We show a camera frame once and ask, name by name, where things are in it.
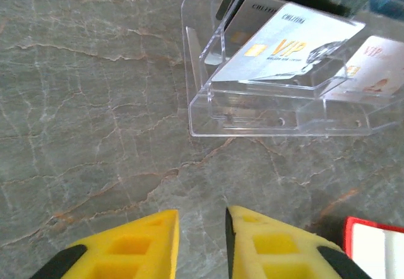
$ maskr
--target clear acrylic card holder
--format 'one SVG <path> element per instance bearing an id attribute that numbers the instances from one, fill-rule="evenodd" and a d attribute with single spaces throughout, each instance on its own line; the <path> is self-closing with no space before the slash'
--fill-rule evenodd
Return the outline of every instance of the clear acrylic card holder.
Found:
<path id="1" fill-rule="evenodd" d="M 247 0 L 227 1 L 184 0 L 182 4 L 193 136 L 369 135 L 402 121 L 403 87 L 386 95 L 374 88 L 365 91 L 352 86 L 349 60 L 370 36 L 404 42 L 403 23 L 363 11 L 353 20 L 365 23 L 364 29 L 328 49 L 304 74 L 284 80 L 215 82 L 214 75 L 239 48 L 226 30 Z M 260 22 L 251 23 L 256 27 Z M 399 73 L 404 71 L 386 68 L 385 72 L 386 76 L 394 74 L 392 78 Z M 333 93 L 340 93 L 343 99 Z"/>

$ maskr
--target red border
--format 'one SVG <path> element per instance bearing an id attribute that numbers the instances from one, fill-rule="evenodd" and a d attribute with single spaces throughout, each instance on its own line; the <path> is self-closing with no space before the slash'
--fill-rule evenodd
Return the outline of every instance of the red border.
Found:
<path id="1" fill-rule="evenodd" d="M 377 229 L 391 230 L 393 232 L 404 233 L 404 227 L 395 227 L 393 225 L 380 224 L 370 220 L 348 217 L 347 220 L 345 221 L 345 230 L 344 230 L 345 235 L 343 240 L 343 249 L 348 255 L 348 257 L 351 259 L 352 259 L 352 229 L 354 227 L 354 224 L 356 223 L 367 225 L 368 227 L 375 227 Z"/>

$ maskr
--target gray marble surface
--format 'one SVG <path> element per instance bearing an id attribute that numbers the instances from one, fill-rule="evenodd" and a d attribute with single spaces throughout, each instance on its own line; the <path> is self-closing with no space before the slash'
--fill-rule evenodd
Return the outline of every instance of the gray marble surface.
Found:
<path id="1" fill-rule="evenodd" d="M 227 277 L 242 205 L 336 242 L 348 215 L 404 225 L 404 129 L 366 138 L 189 135 L 182 0 L 1 0 L 0 278 L 167 208 L 177 278 Z"/>

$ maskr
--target black edge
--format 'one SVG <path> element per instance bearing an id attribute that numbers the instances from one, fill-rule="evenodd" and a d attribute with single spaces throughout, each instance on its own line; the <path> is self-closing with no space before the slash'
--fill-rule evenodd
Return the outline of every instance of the black edge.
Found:
<path id="1" fill-rule="evenodd" d="M 317 250 L 342 279 L 372 279 L 343 252 L 326 246 L 319 246 Z"/>
<path id="2" fill-rule="evenodd" d="M 83 244 L 69 247 L 53 256 L 30 279 L 61 279 L 87 251 Z"/>
<path id="3" fill-rule="evenodd" d="M 226 246 L 227 246 L 227 265 L 229 267 L 229 279 L 233 278 L 233 261 L 234 261 L 234 242 L 235 233 L 233 229 L 233 219 L 228 208 L 226 208 Z"/>

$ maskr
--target yellow object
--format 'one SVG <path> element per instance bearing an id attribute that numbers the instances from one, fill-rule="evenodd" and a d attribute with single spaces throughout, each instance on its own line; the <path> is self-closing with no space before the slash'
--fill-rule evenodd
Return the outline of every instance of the yellow object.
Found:
<path id="1" fill-rule="evenodd" d="M 326 246 L 342 252 L 336 244 L 240 206 L 229 207 L 229 213 L 235 234 L 232 279 L 341 279 L 318 251 Z"/>
<path id="2" fill-rule="evenodd" d="M 63 279 L 174 279 L 177 210 L 167 210 L 76 241 L 87 252 Z"/>
<path id="3" fill-rule="evenodd" d="M 264 44 L 254 44 L 250 49 L 244 54 L 244 56 L 248 57 L 256 57 L 260 55 L 264 50 L 266 50 L 268 46 Z"/>

